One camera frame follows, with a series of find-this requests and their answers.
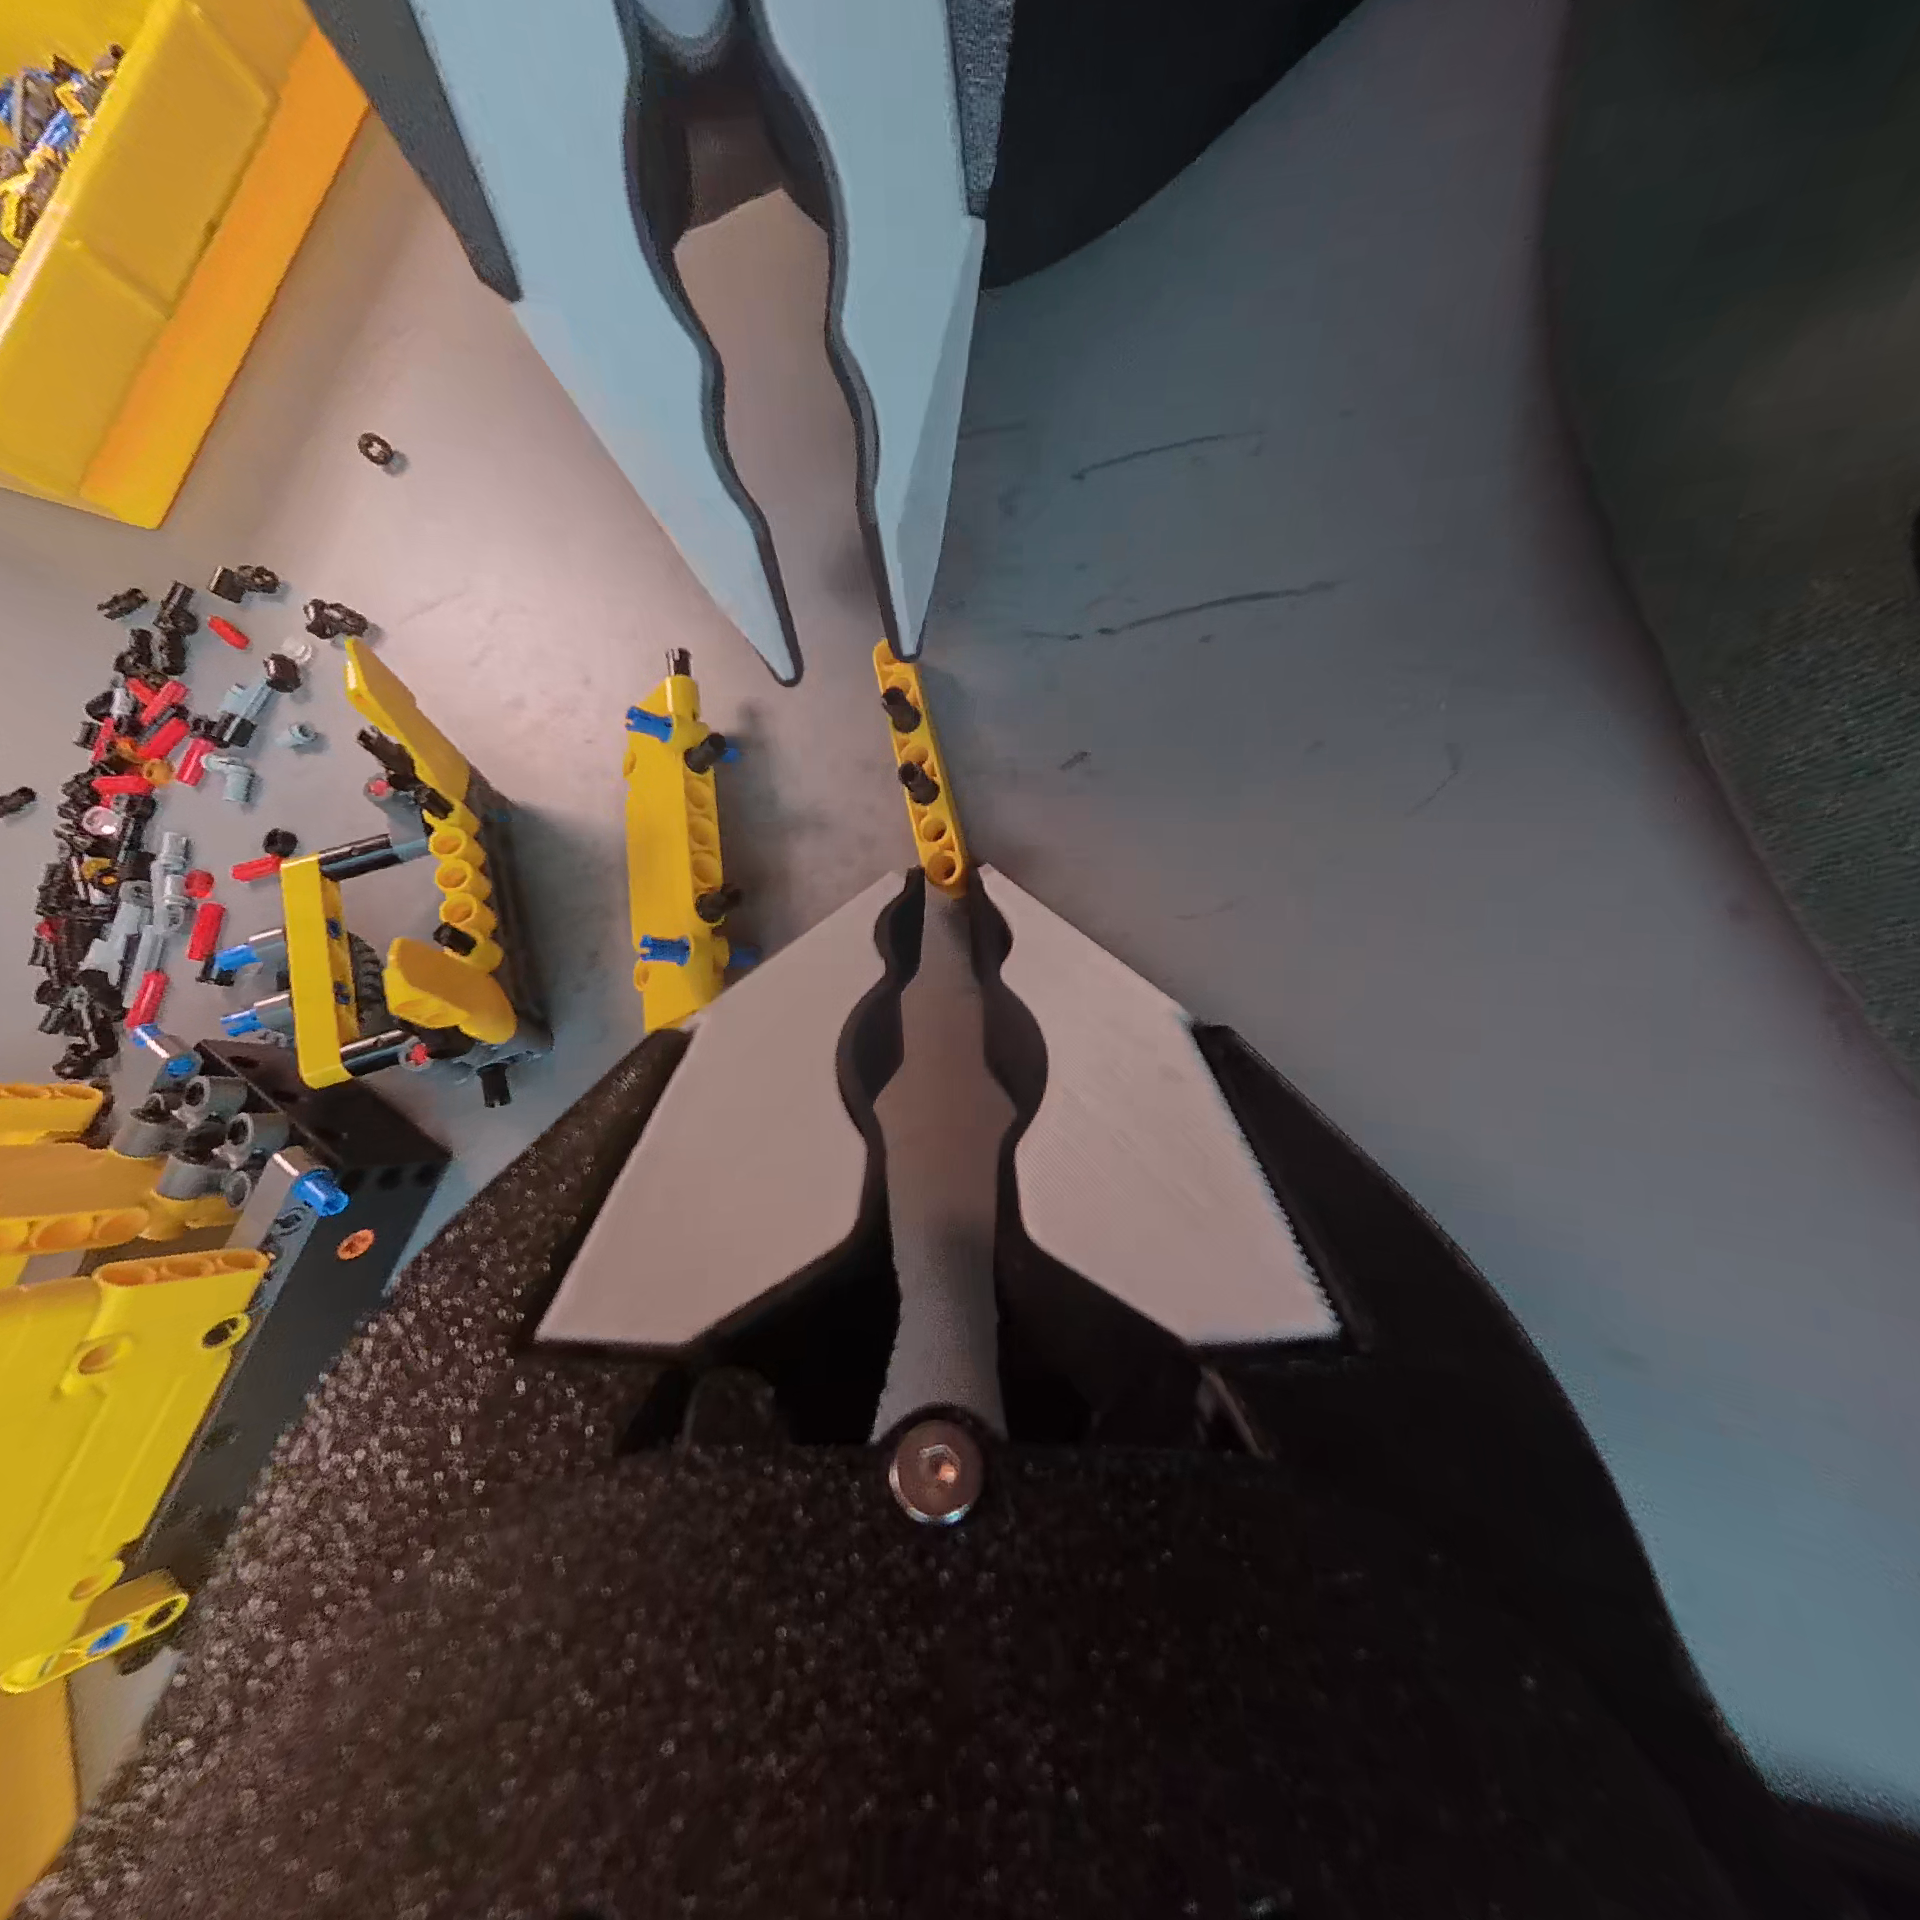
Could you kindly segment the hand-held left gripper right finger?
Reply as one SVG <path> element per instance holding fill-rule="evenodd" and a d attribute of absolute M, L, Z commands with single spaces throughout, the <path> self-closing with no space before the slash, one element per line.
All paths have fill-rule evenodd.
<path fill-rule="evenodd" d="M 1181 1343 L 1328 1341 L 1340 1319 L 1187 1008 L 996 867 L 998 982 L 1039 1032 L 1014 1144 L 1026 1235 Z"/>

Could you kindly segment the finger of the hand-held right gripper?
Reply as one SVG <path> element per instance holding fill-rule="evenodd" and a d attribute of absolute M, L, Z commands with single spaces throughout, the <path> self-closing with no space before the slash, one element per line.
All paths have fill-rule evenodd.
<path fill-rule="evenodd" d="M 517 319 L 775 680 L 802 675 L 772 529 L 725 443 L 725 370 L 675 257 L 683 38 L 645 5 L 428 1 L 423 46 L 517 281 Z"/>
<path fill-rule="evenodd" d="M 987 237 L 968 207 L 948 8 L 772 1 L 763 47 L 822 170 L 826 346 L 855 422 L 855 519 L 882 633 L 916 661 Z"/>

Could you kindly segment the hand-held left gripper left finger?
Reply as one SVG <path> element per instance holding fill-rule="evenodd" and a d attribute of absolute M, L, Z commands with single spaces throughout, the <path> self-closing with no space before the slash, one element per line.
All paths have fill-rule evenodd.
<path fill-rule="evenodd" d="M 919 870 L 878 879 L 698 1015 L 541 1343 L 692 1345 L 851 1246 L 885 1195 L 923 913 Z"/>

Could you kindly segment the yellow lego panel with pins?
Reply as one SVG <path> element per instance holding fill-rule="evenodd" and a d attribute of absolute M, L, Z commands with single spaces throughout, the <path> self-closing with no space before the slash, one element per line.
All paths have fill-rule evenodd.
<path fill-rule="evenodd" d="M 690 651 L 670 649 L 658 686 L 627 707 L 621 759 L 630 982 L 645 1035 L 698 1017 L 759 952 L 730 936 L 730 879 L 715 771 L 736 742 L 707 723 Z"/>

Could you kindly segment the yellow lego beam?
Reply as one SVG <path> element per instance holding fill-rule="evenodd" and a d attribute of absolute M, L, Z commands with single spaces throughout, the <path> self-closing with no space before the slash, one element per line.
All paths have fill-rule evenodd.
<path fill-rule="evenodd" d="M 902 661 L 888 639 L 875 641 L 874 672 L 926 882 L 946 897 L 962 897 L 968 889 L 972 856 L 920 672 Z"/>

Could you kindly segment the lego axle and gear assembly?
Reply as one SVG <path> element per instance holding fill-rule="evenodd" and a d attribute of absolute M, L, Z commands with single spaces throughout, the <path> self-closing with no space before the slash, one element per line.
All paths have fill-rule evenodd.
<path fill-rule="evenodd" d="M 343 683 L 388 824 L 279 863 L 279 923 L 214 954 L 221 973 L 259 970 L 275 989 L 221 1031 L 287 1047 L 314 1089 L 405 1069 L 476 1086 L 502 1110 L 517 1069 L 552 1043 L 517 813 L 358 635 L 343 637 Z M 430 925 L 374 950 L 346 889 L 388 872 L 426 878 Z"/>

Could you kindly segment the yellow lego robot body model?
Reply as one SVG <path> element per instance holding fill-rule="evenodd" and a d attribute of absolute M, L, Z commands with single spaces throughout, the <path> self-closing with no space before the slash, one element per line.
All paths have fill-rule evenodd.
<path fill-rule="evenodd" d="M 2 1681 L 176 1632 L 314 1385 L 370 1319 L 447 1152 L 368 1083 L 140 1026 L 5 1086 Z"/>

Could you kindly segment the pile of small lego pins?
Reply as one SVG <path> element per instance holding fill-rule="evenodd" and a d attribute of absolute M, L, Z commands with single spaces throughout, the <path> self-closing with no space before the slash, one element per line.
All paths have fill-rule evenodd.
<path fill-rule="evenodd" d="M 205 587 L 130 584 L 96 606 L 111 656 L 80 707 L 80 760 L 55 791 L 55 850 L 31 895 L 35 1026 L 62 1043 L 58 1089 L 100 1088 L 123 1043 L 160 1026 L 181 975 L 234 982 L 224 891 L 275 879 L 298 851 L 275 824 L 216 870 L 181 813 L 191 794 L 248 808 L 275 710 L 304 689 L 316 649 L 378 633 L 360 607 L 316 597 L 294 639 L 254 651 L 234 613 L 283 587 L 272 567 L 226 563 Z"/>

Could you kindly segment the heap of mixed lego parts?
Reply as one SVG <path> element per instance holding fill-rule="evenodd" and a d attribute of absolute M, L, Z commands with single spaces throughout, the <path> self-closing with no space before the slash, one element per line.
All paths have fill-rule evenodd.
<path fill-rule="evenodd" d="M 2 275 L 24 254 L 66 166 L 99 114 L 125 47 L 107 43 L 91 63 L 50 54 L 2 83 Z"/>

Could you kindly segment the yellow plastic bin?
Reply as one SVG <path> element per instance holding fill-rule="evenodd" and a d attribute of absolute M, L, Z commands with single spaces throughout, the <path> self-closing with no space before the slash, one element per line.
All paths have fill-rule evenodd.
<path fill-rule="evenodd" d="M 368 98 L 299 1 L 5 1 L 5 75 L 125 57 L 2 291 L 7 491 L 151 529 Z"/>
<path fill-rule="evenodd" d="M 66 1681 L 2 1694 L 2 1914 L 45 1871 L 80 1816 Z"/>

